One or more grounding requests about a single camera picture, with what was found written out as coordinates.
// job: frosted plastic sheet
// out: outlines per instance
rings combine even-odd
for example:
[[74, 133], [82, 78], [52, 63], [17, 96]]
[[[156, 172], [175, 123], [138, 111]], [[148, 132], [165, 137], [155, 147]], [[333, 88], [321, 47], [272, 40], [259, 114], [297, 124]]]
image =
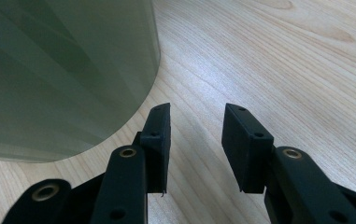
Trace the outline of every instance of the frosted plastic sheet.
[[143, 103], [159, 60], [150, 0], [0, 0], [0, 160], [98, 145]]

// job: screw hole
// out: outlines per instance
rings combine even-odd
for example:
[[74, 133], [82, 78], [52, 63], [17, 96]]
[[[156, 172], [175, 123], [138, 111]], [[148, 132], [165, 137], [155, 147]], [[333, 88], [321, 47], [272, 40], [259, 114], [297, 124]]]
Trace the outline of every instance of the screw hole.
[[36, 202], [46, 201], [55, 196], [58, 191], [59, 186], [57, 184], [47, 184], [33, 192], [32, 200]]
[[346, 216], [344, 216], [342, 213], [337, 211], [330, 211], [329, 216], [335, 221], [340, 223], [347, 223], [349, 221]]
[[110, 212], [111, 220], [120, 220], [125, 217], [125, 211], [121, 208], [114, 209]]
[[130, 148], [126, 148], [120, 152], [120, 156], [124, 158], [133, 157], [135, 154], [136, 154], [136, 150]]
[[283, 150], [283, 154], [285, 154], [285, 156], [292, 158], [292, 159], [300, 159], [302, 158], [302, 154], [294, 149], [284, 149]]

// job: wooden table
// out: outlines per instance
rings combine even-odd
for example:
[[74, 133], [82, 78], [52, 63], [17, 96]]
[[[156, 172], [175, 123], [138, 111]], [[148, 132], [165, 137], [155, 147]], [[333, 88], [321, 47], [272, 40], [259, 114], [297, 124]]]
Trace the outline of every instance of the wooden table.
[[154, 0], [160, 71], [137, 113], [104, 143], [50, 163], [0, 161], [0, 222], [31, 185], [103, 173], [149, 110], [170, 102], [168, 194], [149, 223], [267, 223], [263, 195], [238, 191], [221, 147], [226, 103], [242, 105], [334, 181], [356, 190], [356, 0]]

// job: black plastic part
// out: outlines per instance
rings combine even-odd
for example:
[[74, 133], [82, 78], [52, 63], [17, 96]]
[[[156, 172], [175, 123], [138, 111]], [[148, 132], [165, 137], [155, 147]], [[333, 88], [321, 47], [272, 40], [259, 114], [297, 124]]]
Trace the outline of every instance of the black plastic part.
[[267, 189], [264, 195], [264, 204], [271, 223], [292, 223], [293, 213], [285, 198], [273, 195]]
[[3, 223], [62, 223], [61, 213], [70, 190], [70, 184], [62, 179], [47, 179], [38, 182], [26, 190], [15, 202]]
[[140, 134], [140, 146], [146, 154], [148, 193], [166, 193], [171, 147], [170, 106], [163, 104], [152, 108]]
[[340, 192], [347, 198], [347, 200], [349, 200], [352, 206], [356, 208], [356, 192], [351, 189], [344, 188], [338, 184], [335, 185], [337, 186], [338, 190], [340, 190]]
[[[300, 156], [289, 157], [285, 149]], [[292, 223], [356, 223], [356, 209], [304, 151], [278, 147], [271, 168], [292, 210]]]
[[272, 153], [274, 137], [245, 108], [227, 104], [221, 143], [239, 189], [264, 192], [264, 165]]
[[141, 147], [111, 154], [91, 223], [147, 223], [146, 158]]
[[[23, 193], [3, 223], [147, 223], [147, 193], [166, 192], [170, 139], [170, 104], [158, 105], [133, 144], [113, 151], [104, 174], [74, 189], [64, 180], [39, 182]], [[32, 194], [48, 184], [57, 184], [59, 192], [44, 202], [33, 201]]]

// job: wood grain surface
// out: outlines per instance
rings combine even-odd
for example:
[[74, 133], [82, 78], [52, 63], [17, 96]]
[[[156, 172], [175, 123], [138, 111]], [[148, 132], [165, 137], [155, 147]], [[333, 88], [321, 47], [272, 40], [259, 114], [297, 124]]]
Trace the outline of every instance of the wood grain surface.
[[356, 190], [356, 0], [154, 0], [162, 60], [137, 113], [104, 143], [51, 163], [0, 161], [0, 222], [34, 183], [73, 187], [103, 173], [150, 109], [170, 102], [168, 194], [149, 223], [268, 223], [263, 195], [240, 193], [221, 147], [226, 103], [242, 105], [276, 146], [307, 152]]

